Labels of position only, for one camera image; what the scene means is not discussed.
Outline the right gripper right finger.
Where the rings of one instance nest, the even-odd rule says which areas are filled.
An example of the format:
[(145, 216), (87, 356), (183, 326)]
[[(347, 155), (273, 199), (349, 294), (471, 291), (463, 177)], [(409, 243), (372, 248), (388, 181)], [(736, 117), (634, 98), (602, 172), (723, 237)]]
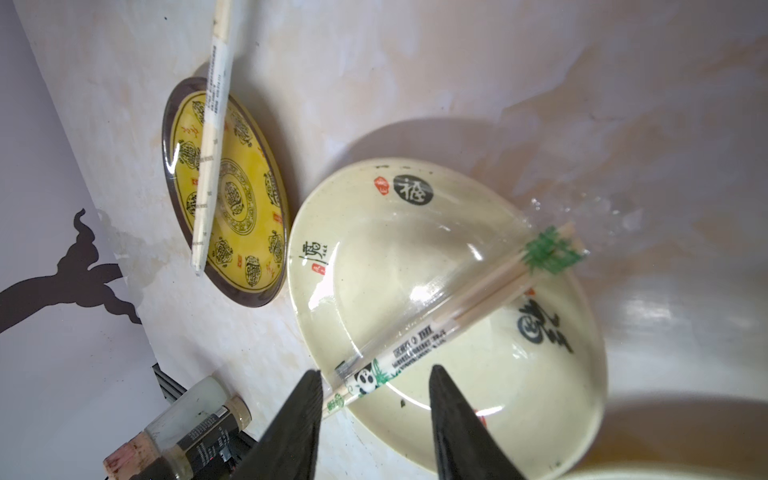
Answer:
[(446, 369), (435, 365), (429, 378), (431, 419), (440, 479), (521, 479)]

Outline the cream plate with calligraphy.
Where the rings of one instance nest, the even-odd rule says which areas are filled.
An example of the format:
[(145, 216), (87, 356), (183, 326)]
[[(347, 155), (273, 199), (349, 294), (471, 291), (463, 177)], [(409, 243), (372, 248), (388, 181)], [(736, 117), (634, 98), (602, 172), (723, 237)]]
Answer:
[(525, 478), (564, 474), (607, 400), (603, 338), (560, 269), (581, 253), (571, 228), (537, 232), (440, 165), (384, 158), (332, 174), (298, 212), (287, 266), (323, 417), (350, 413), (435, 470), (429, 377), (441, 366)]

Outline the cream plate with green patch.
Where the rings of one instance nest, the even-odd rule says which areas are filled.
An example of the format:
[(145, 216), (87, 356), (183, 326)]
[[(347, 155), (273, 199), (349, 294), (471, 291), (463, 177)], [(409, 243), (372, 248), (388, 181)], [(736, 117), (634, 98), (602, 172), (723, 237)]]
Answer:
[(754, 479), (754, 476), (726, 471), (672, 466), (607, 466), (574, 471), (563, 480), (727, 480)]

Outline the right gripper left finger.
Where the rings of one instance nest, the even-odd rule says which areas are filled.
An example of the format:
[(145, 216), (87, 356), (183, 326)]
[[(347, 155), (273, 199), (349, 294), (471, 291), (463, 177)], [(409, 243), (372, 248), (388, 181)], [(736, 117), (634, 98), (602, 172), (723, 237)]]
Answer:
[(231, 479), (313, 479), (322, 421), (318, 370), (307, 370)]

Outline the pink lid spice jar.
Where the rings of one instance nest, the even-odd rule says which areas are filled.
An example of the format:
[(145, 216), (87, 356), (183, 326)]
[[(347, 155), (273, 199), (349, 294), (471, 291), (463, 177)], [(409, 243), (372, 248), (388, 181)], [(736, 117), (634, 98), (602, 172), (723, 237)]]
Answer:
[(227, 388), (212, 376), (190, 388), (182, 387), (164, 373), (156, 372), (156, 379), (170, 406), (104, 459), (107, 479), (130, 479), (229, 398)]

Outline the black lid spice jar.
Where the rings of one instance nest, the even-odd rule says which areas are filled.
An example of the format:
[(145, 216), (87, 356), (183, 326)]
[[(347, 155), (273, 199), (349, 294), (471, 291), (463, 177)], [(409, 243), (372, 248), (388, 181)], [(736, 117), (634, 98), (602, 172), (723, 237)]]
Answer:
[(231, 441), (250, 423), (243, 399), (235, 395), (217, 411), (131, 477), (134, 479), (193, 479), (230, 447)]

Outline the yellow patterned plate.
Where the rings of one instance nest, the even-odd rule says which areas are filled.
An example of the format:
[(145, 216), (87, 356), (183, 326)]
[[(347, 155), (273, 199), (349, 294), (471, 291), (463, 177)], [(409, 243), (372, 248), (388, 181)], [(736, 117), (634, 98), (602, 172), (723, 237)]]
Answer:
[[(205, 88), (203, 77), (181, 81), (170, 94), (162, 122), (166, 185), (187, 241), (197, 204)], [(285, 280), (289, 204), (266, 138), (235, 98), (227, 107), (217, 193), (205, 273), (234, 302), (264, 306)]]

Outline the wrapped chopsticks on yellow plate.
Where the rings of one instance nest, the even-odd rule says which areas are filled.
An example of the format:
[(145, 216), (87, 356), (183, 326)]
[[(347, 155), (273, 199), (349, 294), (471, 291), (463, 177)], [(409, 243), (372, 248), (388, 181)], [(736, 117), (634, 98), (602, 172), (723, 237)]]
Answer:
[(207, 263), (207, 253), (216, 208), (222, 136), (231, 84), (234, 1), (216, 2), (211, 51), (209, 58), (196, 210), (191, 243), (191, 266), (201, 276)]

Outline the wrapped chopsticks panda wrapper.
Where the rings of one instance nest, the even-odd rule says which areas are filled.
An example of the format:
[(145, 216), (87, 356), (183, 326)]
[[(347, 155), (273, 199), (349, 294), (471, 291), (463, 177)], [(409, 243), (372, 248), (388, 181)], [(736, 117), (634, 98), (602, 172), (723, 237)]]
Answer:
[(536, 284), (584, 260), (590, 251), (569, 222), (514, 239), (499, 235), (481, 246), (481, 259), (422, 286), (422, 295), (380, 328), (335, 369), (323, 400), (326, 419), (390, 383), (421, 358)]

